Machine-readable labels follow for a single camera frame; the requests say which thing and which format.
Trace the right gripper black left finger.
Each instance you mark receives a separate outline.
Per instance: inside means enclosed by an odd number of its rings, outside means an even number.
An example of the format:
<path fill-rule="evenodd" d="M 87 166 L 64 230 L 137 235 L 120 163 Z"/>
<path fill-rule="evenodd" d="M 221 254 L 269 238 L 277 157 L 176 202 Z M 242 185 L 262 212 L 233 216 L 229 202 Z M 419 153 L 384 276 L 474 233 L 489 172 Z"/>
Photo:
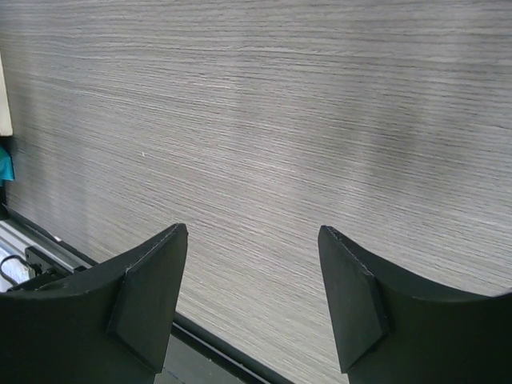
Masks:
<path fill-rule="evenodd" d="M 186 262 L 175 224 L 108 261 L 1 296 L 4 383 L 152 383 Z"/>

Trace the teal t-shirt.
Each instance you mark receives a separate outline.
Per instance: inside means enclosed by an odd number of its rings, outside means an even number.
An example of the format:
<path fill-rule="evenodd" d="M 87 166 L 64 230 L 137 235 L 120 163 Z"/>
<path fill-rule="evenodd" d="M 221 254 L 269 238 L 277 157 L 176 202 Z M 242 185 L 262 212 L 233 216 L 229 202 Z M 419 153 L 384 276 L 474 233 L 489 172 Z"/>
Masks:
<path fill-rule="evenodd" d="M 0 147 L 0 186 L 4 182 L 15 180 L 14 165 L 11 155 L 2 146 Z"/>

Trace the brown cover book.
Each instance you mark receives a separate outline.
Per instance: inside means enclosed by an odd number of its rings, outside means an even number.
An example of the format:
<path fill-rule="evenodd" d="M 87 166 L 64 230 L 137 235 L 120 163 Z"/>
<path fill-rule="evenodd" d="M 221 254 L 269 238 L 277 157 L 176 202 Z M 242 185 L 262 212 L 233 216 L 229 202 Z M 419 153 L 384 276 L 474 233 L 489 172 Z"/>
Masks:
<path fill-rule="evenodd" d="M 2 137 L 11 137 L 13 135 L 13 127 L 2 60 L 0 60 L 0 64 L 0 132 Z"/>

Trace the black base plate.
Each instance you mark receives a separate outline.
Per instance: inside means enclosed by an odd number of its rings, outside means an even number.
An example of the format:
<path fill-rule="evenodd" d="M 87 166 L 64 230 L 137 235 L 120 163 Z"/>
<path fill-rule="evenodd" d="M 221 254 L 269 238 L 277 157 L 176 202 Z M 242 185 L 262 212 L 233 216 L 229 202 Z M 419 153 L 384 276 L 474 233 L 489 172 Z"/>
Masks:
<path fill-rule="evenodd" d="M 164 367 L 156 383 L 292 384 L 277 371 L 186 316 L 175 315 Z"/>

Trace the aluminium rail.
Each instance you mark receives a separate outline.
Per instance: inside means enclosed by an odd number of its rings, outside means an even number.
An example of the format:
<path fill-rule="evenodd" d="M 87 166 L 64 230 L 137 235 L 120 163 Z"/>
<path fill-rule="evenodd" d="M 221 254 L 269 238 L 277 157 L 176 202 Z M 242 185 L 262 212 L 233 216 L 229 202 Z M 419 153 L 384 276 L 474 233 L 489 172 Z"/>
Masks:
<path fill-rule="evenodd" d="M 96 261 L 60 238 L 14 219 L 1 221 L 1 292 L 41 275 L 48 269 L 72 274 Z"/>

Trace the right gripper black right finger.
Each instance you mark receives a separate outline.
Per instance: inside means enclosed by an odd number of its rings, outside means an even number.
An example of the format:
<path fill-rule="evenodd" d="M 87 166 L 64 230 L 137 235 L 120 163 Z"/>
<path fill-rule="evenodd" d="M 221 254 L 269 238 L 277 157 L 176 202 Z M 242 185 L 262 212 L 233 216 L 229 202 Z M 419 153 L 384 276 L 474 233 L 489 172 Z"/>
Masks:
<path fill-rule="evenodd" d="M 508 383 L 511 295 L 424 278 L 331 226 L 318 252 L 341 372 L 352 383 Z"/>

